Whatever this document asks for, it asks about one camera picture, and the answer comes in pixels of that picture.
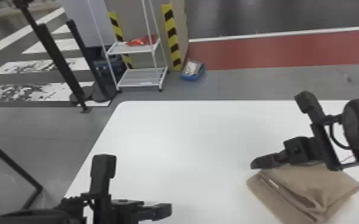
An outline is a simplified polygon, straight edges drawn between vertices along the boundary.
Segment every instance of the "red object on shelf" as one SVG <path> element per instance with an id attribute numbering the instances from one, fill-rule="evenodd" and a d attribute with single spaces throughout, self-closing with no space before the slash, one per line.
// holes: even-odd
<path id="1" fill-rule="evenodd" d="M 155 44 L 156 43 L 156 35 L 151 35 L 151 42 L 152 44 Z M 149 36 L 146 35 L 146 36 L 143 36 L 141 38 L 136 38 L 136 39 L 133 39 L 131 41 L 128 41 L 126 43 L 128 46 L 143 46 L 143 45 L 149 45 L 150 42 L 149 42 Z"/>

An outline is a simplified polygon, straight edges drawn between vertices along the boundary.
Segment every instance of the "black cable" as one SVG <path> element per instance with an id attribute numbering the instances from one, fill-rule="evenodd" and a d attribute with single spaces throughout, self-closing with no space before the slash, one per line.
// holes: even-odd
<path id="1" fill-rule="evenodd" d="M 335 137 L 334 137 L 334 124 L 330 124 L 330 138 L 331 140 L 339 147 L 345 150 L 350 150 L 351 147 L 341 144 Z"/>

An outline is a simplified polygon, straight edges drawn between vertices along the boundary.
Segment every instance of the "beige towel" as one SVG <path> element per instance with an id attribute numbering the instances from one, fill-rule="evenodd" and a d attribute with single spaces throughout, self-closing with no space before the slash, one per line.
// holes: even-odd
<path id="1" fill-rule="evenodd" d="M 324 223 L 359 191 L 359 182 L 323 164 L 261 170 L 247 185 L 286 224 Z"/>

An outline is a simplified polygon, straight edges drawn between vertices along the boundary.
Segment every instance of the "white table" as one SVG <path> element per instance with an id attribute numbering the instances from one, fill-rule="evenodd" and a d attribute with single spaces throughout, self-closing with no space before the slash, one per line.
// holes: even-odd
<path id="1" fill-rule="evenodd" d="M 338 114 L 346 101 L 321 103 L 326 114 Z M 256 173 L 249 164 L 282 150 L 284 140 L 311 136 L 309 124 L 294 101 L 124 102 L 66 196 L 89 190 L 93 156 L 108 153 L 118 157 L 112 198 L 172 203 L 173 215 L 159 223 L 278 223 L 246 186 Z M 359 167 L 346 172 L 359 181 Z M 359 223 L 359 193 L 330 223 Z"/>

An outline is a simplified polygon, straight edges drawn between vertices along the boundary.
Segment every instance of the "white painted line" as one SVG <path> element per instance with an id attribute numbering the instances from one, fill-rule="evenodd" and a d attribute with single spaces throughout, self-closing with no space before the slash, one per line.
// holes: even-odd
<path id="1" fill-rule="evenodd" d="M 88 63 L 82 58 L 66 58 L 72 71 L 89 70 Z M 0 67 L 0 74 L 23 74 L 37 73 L 57 69 L 53 60 L 33 60 L 33 61 L 11 61 Z"/>
<path id="2" fill-rule="evenodd" d="M 108 107 L 111 102 L 112 102 L 111 100 L 109 100 L 107 102 L 95 102 L 95 101 L 89 100 L 89 101 L 86 101 L 85 104 L 88 107 Z"/>
<path id="3" fill-rule="evenodd" d="M 60 49 L 60 51 L 75 51 L 79 50 L 78 44 L 76 44 L 75 39 L 60 39 L 56 40 L 55 44 Z M 45 47 L 42 43 L 37 42 L 36 44 L 32 45 L 30 48 L 22 52 L 22 54 L 36 54 L 36 53 L 44 53 L 46 52 Z"/>
<path id="4" fill-rule="evenodd" d="M 81 86 L 92 86 L 93 82 L 80 82 Z M 4 84 L 0 85 L 0 102 L 11 101 L 69 101 L 72 91 L 67 83 Z M 107 106 L 106 103 L 89 102 L 89 106 Z"/>
<path id="5" fill-rule="evenodd" d="M 359 31 L 359 26 L 331 28 L 331 29 L 300 30 L 300 31 L 277 32 L 277 33 L 260 33 L 260 34 L 252 34 L 252 35 L 221 36 L 218 38 L 197 38 L 197 39 L 190 39 L 189 43 L 229 41 L 229 40 L 251 39 L 251 38 L 275 38 L 280 36 L 312 35 L 312 34 L 321 34 L 321 33 L 340 33 L 340 32 L 352 32 L 352 31 Z"/>
<path id="6" fill-rule="evenodd" d="M 59 9 L 54 10 L 53 12 L 45 15 L 44 17 L 40 18 L 36 22 L 37 23 L 47 23 L 47 22 L 51 21 L 52 19 L 57 18 L 62 13 L 64 13 L 64 9 L 59 8 Z M 15 41 L 23 38 L 24 36 L 26 36 L 27 34 L 29 34 L 32 31 L 33 30 L 31 28 L 31 26 L 28 25 L 28 26 L 25 26 L 24 28 L 21 28 L 20 30 L 16 31 L 15 33 L 7 36 L 6 38 L 3 38 L 2 40 L 0 40 L 0 50 L 4 49 L 5 47 L 14 43 Z"/>
<path id="7" fill-rule="evenodd" d="M 53 31 L 52 34 L 60 34 L 60 33 L 70 33 L 71 30 L 68 28 L 68 26 L 62 25 L 57 30 Z"/>

